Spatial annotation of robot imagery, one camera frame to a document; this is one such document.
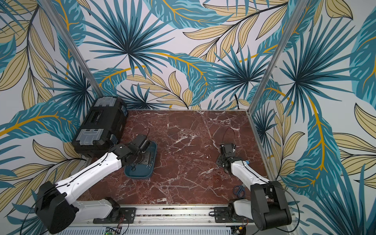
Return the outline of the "teal plastic storage tray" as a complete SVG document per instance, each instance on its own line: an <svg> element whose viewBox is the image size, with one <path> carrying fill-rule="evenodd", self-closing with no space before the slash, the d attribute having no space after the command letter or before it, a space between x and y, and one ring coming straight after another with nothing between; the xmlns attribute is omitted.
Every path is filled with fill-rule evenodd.
<svg viewBox="0 0 376 235"><path fill-rule="evenodd" d="M150 142L145 152L140 152L135 163L124 168L124 174L131 179L149 179L156 163L157 144Z"/></svg>

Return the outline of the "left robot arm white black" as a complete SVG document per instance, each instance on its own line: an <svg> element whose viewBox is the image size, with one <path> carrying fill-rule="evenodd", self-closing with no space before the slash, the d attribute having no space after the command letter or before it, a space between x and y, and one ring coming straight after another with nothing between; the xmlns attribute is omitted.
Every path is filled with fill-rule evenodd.
<svg viewBox="0 0 376 235"><path fill-rule="evenodd" d="M126 145L117 144L78 173L56 183L47 181L42 184L34 211L51 234L65 230L76 221L109 220L120 224L125 220L125 215L114 199L106 197L97 201L80 201L79 197L119 169L136 168L144 162L153 165L156 153L157 144L142 134Z"/></svg>

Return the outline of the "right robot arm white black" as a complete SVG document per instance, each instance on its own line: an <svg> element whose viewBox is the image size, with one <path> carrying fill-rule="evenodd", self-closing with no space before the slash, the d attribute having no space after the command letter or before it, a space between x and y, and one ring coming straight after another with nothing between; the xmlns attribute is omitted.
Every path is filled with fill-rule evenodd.
<svg viewBox="0 0 376 235"><path fill-rule="evenodd" d="M236 154L235 144L222 144L216 164L228 174L237 177L250 191L250 199L238 198L229 202L226 209L216 208L220 217L216 222L245 222L250 220L263 231L292 223L285 190L278 181L271 181L253 170Z"/></svg>

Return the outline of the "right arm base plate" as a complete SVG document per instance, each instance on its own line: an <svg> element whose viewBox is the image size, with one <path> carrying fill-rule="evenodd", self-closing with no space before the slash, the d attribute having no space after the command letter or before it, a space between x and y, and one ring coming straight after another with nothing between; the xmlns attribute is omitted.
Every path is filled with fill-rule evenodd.
<svg viewBox="0 0 376 235"><path fill-rule="evenodd" d="M216 223L243 223L244 217L237 215L230 207L214 207L209 213Z"/></svg>

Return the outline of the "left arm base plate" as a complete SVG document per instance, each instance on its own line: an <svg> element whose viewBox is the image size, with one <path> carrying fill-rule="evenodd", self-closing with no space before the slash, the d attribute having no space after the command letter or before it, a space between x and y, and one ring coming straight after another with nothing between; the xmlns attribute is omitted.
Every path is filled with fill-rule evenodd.
<svg viewBox="0 0 376 235"><path fill-rule="evenodd" d="M94 224L133 224L136 208L117 208L113 209L110 214L103 219L96 218L93 220Z"/></svg>

